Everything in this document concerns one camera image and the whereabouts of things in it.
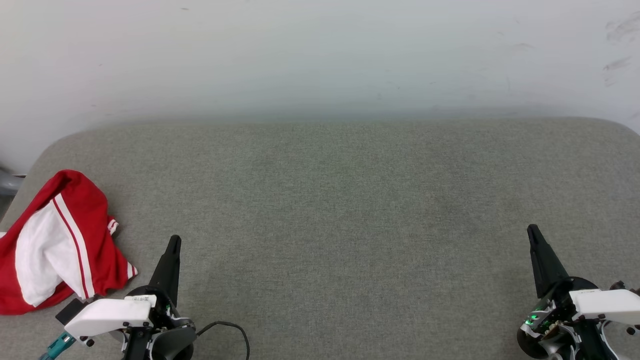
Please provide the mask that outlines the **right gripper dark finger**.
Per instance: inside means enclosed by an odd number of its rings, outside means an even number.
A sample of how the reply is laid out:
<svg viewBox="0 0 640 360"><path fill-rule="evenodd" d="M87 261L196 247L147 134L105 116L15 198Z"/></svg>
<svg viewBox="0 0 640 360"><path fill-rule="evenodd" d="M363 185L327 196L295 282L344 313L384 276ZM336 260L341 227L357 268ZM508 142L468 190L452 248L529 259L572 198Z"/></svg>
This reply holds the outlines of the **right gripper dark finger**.
<svg viewBox="0 0 640 360"><path fill-rule="evenodd" d="M537 224L528 225L526 232L530 243L535 292L537 298L542 299L556 284L570 276Z"/></svg>

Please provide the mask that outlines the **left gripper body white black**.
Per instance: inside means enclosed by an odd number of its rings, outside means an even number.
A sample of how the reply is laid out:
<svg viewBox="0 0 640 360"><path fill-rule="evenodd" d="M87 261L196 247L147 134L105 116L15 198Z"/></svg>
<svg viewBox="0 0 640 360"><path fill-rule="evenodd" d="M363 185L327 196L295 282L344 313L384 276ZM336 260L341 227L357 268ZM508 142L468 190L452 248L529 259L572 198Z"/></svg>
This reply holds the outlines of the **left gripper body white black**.
<svg viewBox="0 0 640 360"><path fill-rule="evenodd" d="M176 306L148 285L138 287L122 299L101 298L85 305L64 330L76 339L121 331L126 344L147 340L149 347L189 347L197 339L195 324L178 314Z"/></svg>

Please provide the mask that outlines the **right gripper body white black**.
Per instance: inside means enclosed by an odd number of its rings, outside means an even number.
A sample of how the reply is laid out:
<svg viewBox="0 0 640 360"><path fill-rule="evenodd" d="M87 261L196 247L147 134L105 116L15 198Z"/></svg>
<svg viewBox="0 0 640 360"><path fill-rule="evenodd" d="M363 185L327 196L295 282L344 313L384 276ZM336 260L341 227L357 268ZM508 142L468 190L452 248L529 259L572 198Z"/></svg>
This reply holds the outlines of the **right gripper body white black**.
<svg viewBox="0 0 640 360"><path fill-rule="evenodd" d="M520 330L530 337L545 337L560 325L580 321L640 323L640 297L626 288L601 290L588 280L570 277L542 294Z"/></svg>

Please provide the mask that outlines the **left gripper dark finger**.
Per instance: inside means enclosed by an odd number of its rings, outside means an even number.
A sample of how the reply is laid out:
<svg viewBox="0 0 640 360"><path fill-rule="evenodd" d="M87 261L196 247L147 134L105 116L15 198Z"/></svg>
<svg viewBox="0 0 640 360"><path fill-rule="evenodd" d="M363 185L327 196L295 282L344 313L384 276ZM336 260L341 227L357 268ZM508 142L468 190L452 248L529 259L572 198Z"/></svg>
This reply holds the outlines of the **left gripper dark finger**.
<svg viewBox="0 0 640 360"><path fill-rule="evenodd" d="M179 235L170 237L148 284L154 295L162 295L173 306L178 305L181 245Z"/></svg>

